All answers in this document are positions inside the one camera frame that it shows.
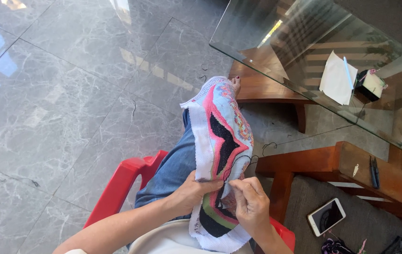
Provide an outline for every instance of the pen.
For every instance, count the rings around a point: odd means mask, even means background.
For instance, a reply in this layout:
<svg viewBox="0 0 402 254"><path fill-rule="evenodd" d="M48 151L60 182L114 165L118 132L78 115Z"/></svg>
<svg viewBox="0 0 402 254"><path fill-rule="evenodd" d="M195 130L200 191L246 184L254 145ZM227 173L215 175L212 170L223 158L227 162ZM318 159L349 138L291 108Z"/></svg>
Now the pen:
<svg viewBox="0 0 402 254"><path fill-rule="evenodd" d="M348 71L348 64L347 59L345 59L345 56L344 56L344 64L345 64L345 71L347 72L348 83L350 84L350 88L353 90L353 83L351 82L350 72Z"/></svg>

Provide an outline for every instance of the person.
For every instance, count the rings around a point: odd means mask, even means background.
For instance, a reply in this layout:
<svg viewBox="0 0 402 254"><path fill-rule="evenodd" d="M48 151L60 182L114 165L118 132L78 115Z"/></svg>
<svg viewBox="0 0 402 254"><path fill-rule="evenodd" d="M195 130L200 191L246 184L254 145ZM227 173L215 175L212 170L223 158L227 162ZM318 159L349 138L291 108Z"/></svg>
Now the person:
<svg viewBox="0 0 402 254"><path fill-rule="evenodd" d="M231 80L235 96L240 78ZM135 209L100 220L70 237L53 254L112 254L123 246L129 253L211 253L201 250L188 232L193 206L204 194L220 189L221 180L195 181L195 138L188 109L176 146L163 159L153 178L136 195ZM236 217L265 254L292 253L269 221L269 199L256 177L231 180L237 202ZM250 245L236 253L253 253Z"/></svg>

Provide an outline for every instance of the woman's left hand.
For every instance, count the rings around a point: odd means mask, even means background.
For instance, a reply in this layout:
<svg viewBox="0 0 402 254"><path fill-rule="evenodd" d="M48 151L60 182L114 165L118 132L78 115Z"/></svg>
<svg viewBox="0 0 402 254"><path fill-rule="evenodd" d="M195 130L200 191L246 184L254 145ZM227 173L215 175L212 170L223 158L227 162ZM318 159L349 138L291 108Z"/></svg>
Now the woman's left hand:
<svg viewBox="0 0 402 254"><path fill-rule="evenodd" d="M195 181L195 171L188 175L185 182L175 192L166 197L175 217L187 215L198 205L204 194L219 190L225 182L221 180L199 183Z"/></svg>

